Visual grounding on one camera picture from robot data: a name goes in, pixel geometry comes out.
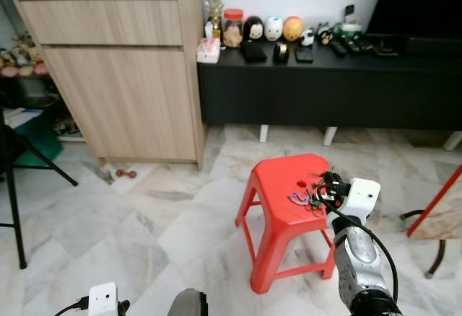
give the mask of marble floor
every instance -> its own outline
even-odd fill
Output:
[[[327,281],[318,273],[284,278],[264,295],[249,286],[250,256],[233,221],[249,172],[261,159],[304,153],[325,157],[344,179],[366,177],[382,185],[368,226],[394,257],[401,311],[460,314],[461,241],[448,243],[440,270],[426,280],[437,243],[408,240],[411,220],[403,223],[398,215],[432,200],[462,163],[462,147],[445,152],[421,142],[440,144],[444,137],[394,130],[339,129],[330,147],[322,146],[317,128],[271,126],[265,144],[258,134],[258,126],[210,128],[202,171],[192,164],[134,164],[136,179],[117,179],[108,170],[120,166],[98,170],[85,144],[67,144],[57,159],[79,181],[76,188],[52,171],[17,170],[29,266],[18,268],[13,231],[0,228],[0,315],[54,315],[109,281],[117,283],[120,299],[130,300],[128,315],[166,315],[188,287],[207,293],[210,315],[349,315],[337,272]],[[0,221],[10,217],[0,183]],[[253,207],[248,221],[258,245],[261,210]],[[318,234],[293,240],[282,268],[321,261],[327,253],[322,240]],[[383,274],[390,286],[385,262]]]

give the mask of television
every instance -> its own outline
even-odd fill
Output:
[[[462,55],[462,0],[378,0],[368,36],[401,52]]]

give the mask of glass jar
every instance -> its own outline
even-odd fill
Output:
[[[227,47],[237,48],[243,41],[244,12],[241,9],[226,9],[223,24],[223,43]]]

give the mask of white round figurine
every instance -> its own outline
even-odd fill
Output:
[[[300,37],[300,43],[304,47],[309,47],[314,42],[315,42],[315,30],[312,27],[302,32],[302,35]]]
[[[282,19],[279,17],[269,17],[265,21],[265,37],[270,42],[274,42],[282,35]]]

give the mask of tissue box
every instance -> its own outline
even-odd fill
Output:
[[[219,38],[207,40],[202,38],[197,47],[197,62],[200,63],[217,63],[219,58]]]

